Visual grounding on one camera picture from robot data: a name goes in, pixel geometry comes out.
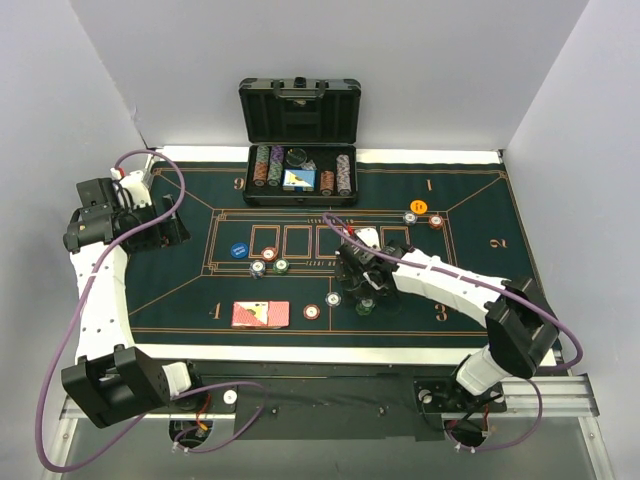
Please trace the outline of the blue small blind button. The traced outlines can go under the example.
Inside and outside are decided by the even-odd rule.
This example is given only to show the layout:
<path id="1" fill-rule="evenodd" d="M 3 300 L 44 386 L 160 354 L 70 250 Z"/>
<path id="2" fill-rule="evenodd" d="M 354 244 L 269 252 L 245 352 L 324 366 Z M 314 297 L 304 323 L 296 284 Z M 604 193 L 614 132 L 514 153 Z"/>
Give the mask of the blue small blind button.
<path id="1" fill-rule="evenodd" d="M 249 246 L 244 242 L 234 243 L 230 248 L 230 255 L 234 259 L 244 259 L 249 255 Z"/>

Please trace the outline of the blue chips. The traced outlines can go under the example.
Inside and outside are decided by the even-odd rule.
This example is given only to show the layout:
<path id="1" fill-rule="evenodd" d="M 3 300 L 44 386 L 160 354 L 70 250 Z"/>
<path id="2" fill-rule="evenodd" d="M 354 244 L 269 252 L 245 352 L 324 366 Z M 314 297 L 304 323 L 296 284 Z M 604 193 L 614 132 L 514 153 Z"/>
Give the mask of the blue chips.
<path id="1" fill-rule="evenodd" d="M 253 278 L 262 278 L 267 270 L 266 262 L 263 260 L 254 260 L 250 264 L 249 272 Z"/>
<path id="2" fill-rule="evenodd" d="M 415 225 L 417 223 L 418 216 L 415 213 L 411 212 L 411 211 L 406 211 L 403 214 L 402 219 L 403 219 L 403 223 L 405 225 L 411 226 L 411 225 Z"/>

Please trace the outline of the green poker chip stack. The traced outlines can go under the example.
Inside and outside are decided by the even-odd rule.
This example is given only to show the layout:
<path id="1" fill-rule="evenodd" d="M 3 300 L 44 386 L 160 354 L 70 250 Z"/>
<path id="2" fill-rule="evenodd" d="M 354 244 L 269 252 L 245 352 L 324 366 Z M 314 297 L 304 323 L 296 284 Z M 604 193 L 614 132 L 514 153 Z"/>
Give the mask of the green poker chip stack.
<path id="1" fill-rule="evenodd" d="M 375 308 L 376 303 L 371 298 L 362 298 L 356 302 L 356 313 L 360 316 L 370 315 Z"/>

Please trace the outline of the orange big blind button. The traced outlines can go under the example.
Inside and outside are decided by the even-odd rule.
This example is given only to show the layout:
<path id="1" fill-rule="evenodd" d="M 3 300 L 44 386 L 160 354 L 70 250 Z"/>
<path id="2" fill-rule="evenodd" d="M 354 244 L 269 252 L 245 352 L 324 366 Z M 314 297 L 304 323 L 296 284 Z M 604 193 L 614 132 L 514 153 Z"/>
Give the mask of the orange big blind button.
<path id="1" fill-rule="evenodd" d="M 410 211 L 415 215 L 424 215 L 428 211 L 428 204 L 420 199 L 410 202 Z"/>

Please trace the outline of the purple green chips in case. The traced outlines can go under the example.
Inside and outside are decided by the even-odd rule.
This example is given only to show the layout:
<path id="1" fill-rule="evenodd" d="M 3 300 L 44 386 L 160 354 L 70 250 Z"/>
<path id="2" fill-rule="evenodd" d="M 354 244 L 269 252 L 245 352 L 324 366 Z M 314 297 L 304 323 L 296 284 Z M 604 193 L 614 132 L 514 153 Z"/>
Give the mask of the purple green chips in case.
<path id="1" fill-rule="evenodd" d="M 274 145 L 271 147 L 269 156 L 269 168 L 267 183 L 269 186 L 277 187 L 282 180 L 284 162 L 284 147 Z"/>

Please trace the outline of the black round button in case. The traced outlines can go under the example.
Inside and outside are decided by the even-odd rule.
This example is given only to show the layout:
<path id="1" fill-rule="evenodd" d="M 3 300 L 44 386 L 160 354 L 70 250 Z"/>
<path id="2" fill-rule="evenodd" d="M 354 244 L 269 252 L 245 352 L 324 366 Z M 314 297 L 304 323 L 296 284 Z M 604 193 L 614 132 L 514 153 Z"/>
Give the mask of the black round button in case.
<path id="1" fill-rule="evenodd" d="M 292 167 L 300 167 L 307 161 L 307 153 L 302 148 L 289 148 L 286 151 L 285 160 Z"/>

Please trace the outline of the red playing card deck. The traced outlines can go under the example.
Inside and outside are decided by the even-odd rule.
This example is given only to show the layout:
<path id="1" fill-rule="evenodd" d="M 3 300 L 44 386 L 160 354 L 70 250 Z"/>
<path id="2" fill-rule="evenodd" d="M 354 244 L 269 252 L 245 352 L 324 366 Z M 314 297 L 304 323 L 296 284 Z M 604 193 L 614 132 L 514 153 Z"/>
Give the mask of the red playing card deck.
<path id="1" fill-rule="evenodd" d="M 287 301 L 235 302 L 231 319 L 233 329 L 281 329 L 290 323 L 290 304 Z"/>

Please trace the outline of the blue poker chip stack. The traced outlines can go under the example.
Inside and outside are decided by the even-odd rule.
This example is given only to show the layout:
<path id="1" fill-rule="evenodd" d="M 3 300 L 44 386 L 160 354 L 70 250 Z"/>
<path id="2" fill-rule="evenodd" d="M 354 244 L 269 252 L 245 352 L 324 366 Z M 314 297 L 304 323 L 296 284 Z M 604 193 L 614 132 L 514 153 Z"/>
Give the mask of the blue poker chip stack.
<path id="1" fill-rule="evenodd" d="M 329 307 L 335 308 L 341 304 L 341 295 L 337 292 L 329 292 L 325 297 L 326 304 Z"/>

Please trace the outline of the orange chips in case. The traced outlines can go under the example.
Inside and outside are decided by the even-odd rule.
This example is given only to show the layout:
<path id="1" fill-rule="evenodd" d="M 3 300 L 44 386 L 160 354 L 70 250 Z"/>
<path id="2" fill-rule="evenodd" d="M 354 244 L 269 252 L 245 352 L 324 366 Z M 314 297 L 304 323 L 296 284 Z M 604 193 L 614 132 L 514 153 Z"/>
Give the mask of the orange chips in case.
<path id="1" fill-rule="evenodd" d="M 331 196 L 334 191 L 335 174 L 333 171 L 322 171 L 320 175 L 320 193 L 323 196 Z"/>

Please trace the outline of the blue card box in case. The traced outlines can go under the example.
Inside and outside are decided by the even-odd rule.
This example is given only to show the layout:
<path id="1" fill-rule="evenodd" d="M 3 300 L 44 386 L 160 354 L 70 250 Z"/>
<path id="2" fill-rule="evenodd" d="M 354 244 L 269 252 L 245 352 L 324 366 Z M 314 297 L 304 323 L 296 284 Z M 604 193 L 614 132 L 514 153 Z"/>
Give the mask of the blue card box in case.
<path id="1" fill-rule="evenodd" d="M 282 180 L 284 191 L 312 192 L 316 185 L 316 171 L 305 169 L 285 169 Z"/>

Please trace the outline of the black poker chip case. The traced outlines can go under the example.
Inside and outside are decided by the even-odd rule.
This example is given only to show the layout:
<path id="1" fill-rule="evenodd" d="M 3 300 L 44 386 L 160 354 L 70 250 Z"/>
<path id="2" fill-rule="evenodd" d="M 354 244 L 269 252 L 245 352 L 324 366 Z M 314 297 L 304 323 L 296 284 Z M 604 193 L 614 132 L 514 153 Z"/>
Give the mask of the black poker chip case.
<path id="1" fill-rule="evenodd" d="M 250 142 L 243 187 L 245 203 L 254 207 L 347 207 L 358 199 L 355 141 L 357 137 L 362 87 L 355 79 L 245 78 L 239 84 L 247 136 Z M 284 147 L 285 169 L 316 171 L 312 192 L 284 191 L 277 187 L 253 184 L 258 146 Z M 285 160 L 289 148 L 302 148 L 307 161 L 292 167 Z M 340 196 L 336 185 L 336 157 L 350 159 L 351 194 Z M 320 193 L 322 171 L 335 174 L 331 196 Z"/>

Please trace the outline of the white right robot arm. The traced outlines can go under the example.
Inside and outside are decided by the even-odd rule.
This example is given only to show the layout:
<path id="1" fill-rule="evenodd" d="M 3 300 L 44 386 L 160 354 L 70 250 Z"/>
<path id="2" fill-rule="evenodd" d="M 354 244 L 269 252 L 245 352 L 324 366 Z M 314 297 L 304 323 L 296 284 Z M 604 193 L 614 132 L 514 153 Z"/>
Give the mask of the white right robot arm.
<path id="1" fill-rule="evenodd" d="M 450 307 L 486 330 L 487 345 L 465 358 L 447 383 L 449 402 L 468 409 L 509 377 L 530 379 L 559 335 L 554 312 L 535 280 L 490 277 L 390 242 L 380 250 L 343 242 L 336 277 L 356 301 L 420 296 Z"/>

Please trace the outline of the green poker table mat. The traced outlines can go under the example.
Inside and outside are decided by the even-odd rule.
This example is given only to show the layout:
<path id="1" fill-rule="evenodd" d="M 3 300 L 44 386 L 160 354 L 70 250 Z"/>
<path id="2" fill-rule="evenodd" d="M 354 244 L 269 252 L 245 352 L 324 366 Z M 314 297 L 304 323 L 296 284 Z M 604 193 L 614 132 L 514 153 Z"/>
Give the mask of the green poker table mat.
<path id="1" fill-rule="evenodd" d="M 322 221 L 319 207 L 254 207 L 245 203 L 242 163 L 184 164 L 179 171 L 157 164 L 155 200 L 182 199 L 187 242 L 133 255 L 126 298 L 134 339 L 140 344 L 252 347 L 436 347 L 475 348 L 486 342 L 472 319 L 415 296 L 379 305 L 367 316 L 348 306 L 331 308 L 325 297 L 338 289 L 335 250 L 340 238 Z M 461 268 L 502 278 L 537 274 L 506 170 L 493 165 L 363 164 L 358 199 L 336 214 L 354 227 L 374 227 L 382 240 L 407 243 Z M 403 223 L 416 199 L 428 204 L 415 225 Z M 432 229 L 432 215 L 444 218 Z M 234 259 L 234 243 L 249 255 Z M 250 264 L 266 247 L 278 249 L 289 270 L 262 278 Z M 281 329 L 233 329 L 233 304 L 287 301 L 290 323 Z M 318 305 L 317 320 L 303 308 Z"/>

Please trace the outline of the red poker chip stack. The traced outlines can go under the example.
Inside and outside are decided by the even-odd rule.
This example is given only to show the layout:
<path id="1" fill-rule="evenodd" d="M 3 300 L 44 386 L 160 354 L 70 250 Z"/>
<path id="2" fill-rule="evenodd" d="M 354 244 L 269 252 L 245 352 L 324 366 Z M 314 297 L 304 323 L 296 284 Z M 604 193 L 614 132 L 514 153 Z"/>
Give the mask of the red poker chip stack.
<path id="1" fill-rule="evenodd" d="M 318 305 L 308 304 L 303 308 L 303 316 L 306 320 L 317 320 L 320 317 L 321 310 Z"/>

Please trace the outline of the lilac chips in case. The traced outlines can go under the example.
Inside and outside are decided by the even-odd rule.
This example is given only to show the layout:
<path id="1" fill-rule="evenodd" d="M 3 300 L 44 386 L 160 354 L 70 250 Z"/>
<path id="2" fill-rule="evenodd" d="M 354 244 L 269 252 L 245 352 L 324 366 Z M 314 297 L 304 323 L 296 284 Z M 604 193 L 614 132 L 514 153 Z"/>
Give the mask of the lilac chips in case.
<path id="1" fill-rule="evenodd" d="M 336 185 L 340 196 L 349 196 L 351 194 L 351 168 L 350 159 L 346 154 L 340 154 L 336 157 Z"/>

